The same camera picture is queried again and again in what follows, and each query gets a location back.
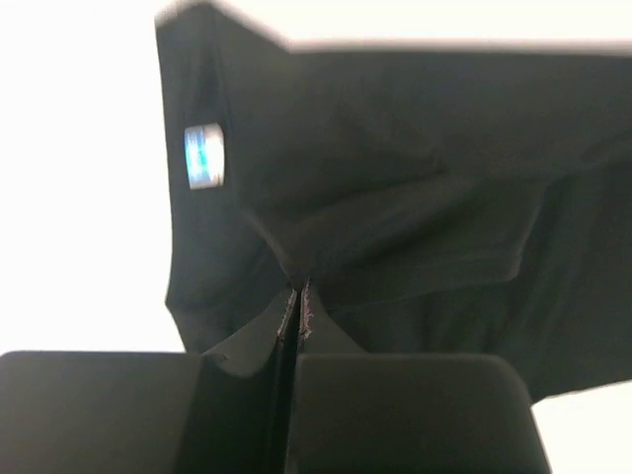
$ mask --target black shirt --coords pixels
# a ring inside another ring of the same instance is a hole
[[[553,389],[541,366],[598,252],[600,216],[630,208],[608,189],[629,176],[631,58],[290,53],[208,5],[161,24],[157,39],[167,305],[187,350],[212,347],[310,278],[368,350],[501,354],[541,396],[613,381],[611,370]],[[223,129],[225,184],[190,190],[184,130],[204,123]],[[632,336],[625,324],[616,331]],[[621,350],[617,379],[632,377]]]

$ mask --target tag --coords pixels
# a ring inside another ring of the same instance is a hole
[[[224,134],[217,123],[185,130],[185,156],[192,190],[224,184]]]

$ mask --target black cloth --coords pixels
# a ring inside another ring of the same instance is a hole
[[[482,352],[534,399],[632,378],[632,58],[289,53],[211,5],[157,26],[188,351],[310,278],[374,352]],[[188,126],[225,134],[190,190]]]

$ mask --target black fabric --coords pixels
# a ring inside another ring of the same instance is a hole
[[[631,58],[290,54],[210,5],[157,38],[188,351],[311,278],[370,351],[499,354],[536,399],[632,377]],[[191,191],[210,122],[225,185]]]

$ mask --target clothing label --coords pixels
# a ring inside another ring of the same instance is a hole
[[[192,190],[224,184],[224,134],[217,123],[185,130],[185,156]]]

